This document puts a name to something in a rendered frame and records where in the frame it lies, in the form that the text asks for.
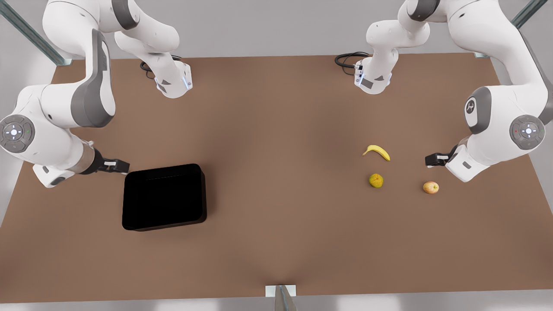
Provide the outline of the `black storage box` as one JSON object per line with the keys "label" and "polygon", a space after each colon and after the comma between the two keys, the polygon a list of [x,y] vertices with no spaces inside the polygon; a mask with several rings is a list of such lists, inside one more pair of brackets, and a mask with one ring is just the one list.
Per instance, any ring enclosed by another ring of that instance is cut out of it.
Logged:
{"label": "black storage box", "polygon": [[135,232],[207,219],[205,175],[197,164],[130,172],[124,181],[122,227]]}

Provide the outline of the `yellow banana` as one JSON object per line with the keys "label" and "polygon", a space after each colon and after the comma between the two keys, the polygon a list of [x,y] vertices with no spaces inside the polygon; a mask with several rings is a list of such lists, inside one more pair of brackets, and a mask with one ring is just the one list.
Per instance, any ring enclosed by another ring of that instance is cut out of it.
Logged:
{"label": "yellow banana", "polygon": [[375,152],[378,153],[382,158],[384,158],[386,161],[391,161],[391,158],[386,150],[384,150],[382,147],[379,147],[378,145],[369,145],[366,150],[363,152],[362,156],[365,156],[369,152]]}

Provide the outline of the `silver frame post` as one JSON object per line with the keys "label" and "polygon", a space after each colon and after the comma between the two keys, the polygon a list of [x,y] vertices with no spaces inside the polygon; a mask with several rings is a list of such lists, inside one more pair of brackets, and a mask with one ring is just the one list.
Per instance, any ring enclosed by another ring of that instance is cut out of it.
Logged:
{"label": "silver frame post", "polygon": [[296,285],[265,286],[265,297],[274,298],[274,311],[298,311],[293,297],[296,297]]}
{"label": "silver frame post", "polygon": [[553,0],[497,0],[511,24],[522,30],[540,10],[553,5]]}
{"label": "silver frame post", "polygon": [[30,43],[39,49],[48,59],[57,66],[69,66],[72,59],[66,59],[60,55],[26,20],[6,2],[0,0],[0,15],[3,16],[16,30],[18,30]]}

